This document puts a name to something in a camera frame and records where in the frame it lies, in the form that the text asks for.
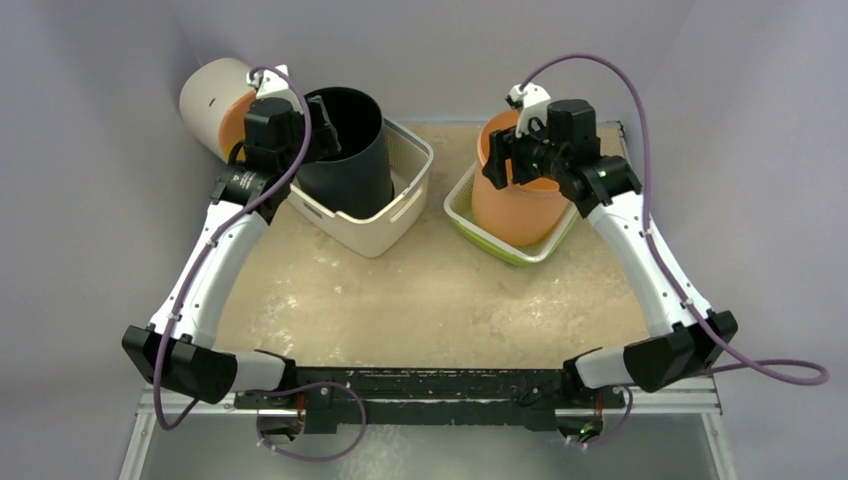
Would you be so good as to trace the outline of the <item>green white perforated basket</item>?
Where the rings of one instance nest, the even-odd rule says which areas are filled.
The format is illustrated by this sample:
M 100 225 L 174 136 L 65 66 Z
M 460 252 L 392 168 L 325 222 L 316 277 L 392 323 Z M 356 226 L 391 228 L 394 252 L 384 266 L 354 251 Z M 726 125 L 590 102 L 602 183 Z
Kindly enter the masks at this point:
M 472 214 L 472 189 L 478 165 L 470 166 L 443 202 L 445 213 L 459 233 L 483 251 L 514 266 L 530 266 L 547 260 L 580 219 L 577 208 L 569 206 L 554 226 L 537 242 L 512 246 L 482 229 Z

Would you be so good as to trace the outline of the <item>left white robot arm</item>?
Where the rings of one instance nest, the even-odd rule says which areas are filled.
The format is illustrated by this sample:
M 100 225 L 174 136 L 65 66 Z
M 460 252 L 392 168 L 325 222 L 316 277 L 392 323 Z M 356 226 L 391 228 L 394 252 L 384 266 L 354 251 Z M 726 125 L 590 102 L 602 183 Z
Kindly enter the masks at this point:
M 123 335 L 124 351 L 147 382 L 210 404 L 240 390 L 259 390 L 275 409 L 297 399 L 286 360 L 221 352 L 214 343 L 242 265 L 289 195 L 297 167 L 341 151 L 323 98 L 312 95 L 306 104 L 312 127 L 306 147 L 297 101 L 250 104 L 246 136 L 216 178 L 202 233 L 177 284 L 145 327 L 130 326 Z

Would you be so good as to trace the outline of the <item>large orange plastic bucket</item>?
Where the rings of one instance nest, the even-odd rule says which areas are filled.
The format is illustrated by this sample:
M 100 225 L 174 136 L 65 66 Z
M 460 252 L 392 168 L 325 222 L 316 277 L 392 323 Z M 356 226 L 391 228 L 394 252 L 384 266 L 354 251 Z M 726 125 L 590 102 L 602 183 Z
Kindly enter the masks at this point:
M 501 112 L 489 119 L 478 135 L 471 209 L 475 223 L 484 231 L 511 246 L 524 247 L 542 240 L 554 229 L 571 203 L 560 194 L 558 185 L 548 179 L 498 190 L 483 175 L 490 134 L 513 127 L 517 118 L 515 111 Z

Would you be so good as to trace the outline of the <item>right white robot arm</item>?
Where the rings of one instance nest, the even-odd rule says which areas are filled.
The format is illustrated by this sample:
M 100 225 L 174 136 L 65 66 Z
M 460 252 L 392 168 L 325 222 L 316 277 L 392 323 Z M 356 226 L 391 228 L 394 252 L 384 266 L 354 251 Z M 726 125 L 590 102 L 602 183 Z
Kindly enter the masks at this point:
M 661 257 L 667 246 L 643 210 L 645 195 L 635 172 L 624 157 L 602 152 L 594 108 L 572 99 L 545 109 L 526 130 L 520 130 L 516 112 L 485 128 L 482 173 L 497 189 L 540 180 L 556 184 L 620 262 L 648 331 L 643 340 L 565 361 L 564 399 L 584 407 L 601 388 L 656 392 L 706 374 L 722 353 L 720 344 L 738 331 L 733 314 L 715 310 L 687 279 L 674 279 L 679 267 Z

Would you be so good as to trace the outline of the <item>tall black cylindrical bin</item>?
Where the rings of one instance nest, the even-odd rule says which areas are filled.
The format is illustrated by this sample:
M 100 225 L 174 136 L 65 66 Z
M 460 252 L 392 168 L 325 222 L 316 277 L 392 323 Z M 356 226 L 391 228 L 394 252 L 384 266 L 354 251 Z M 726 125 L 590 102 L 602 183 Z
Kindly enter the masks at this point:
M 332 212 L 368 219 L 394 199 L 384 117 L 368 94 L 326 87 L 307 94 L 321 99 L 335 127 L 340 152 L 299 168 L 300 189 Z

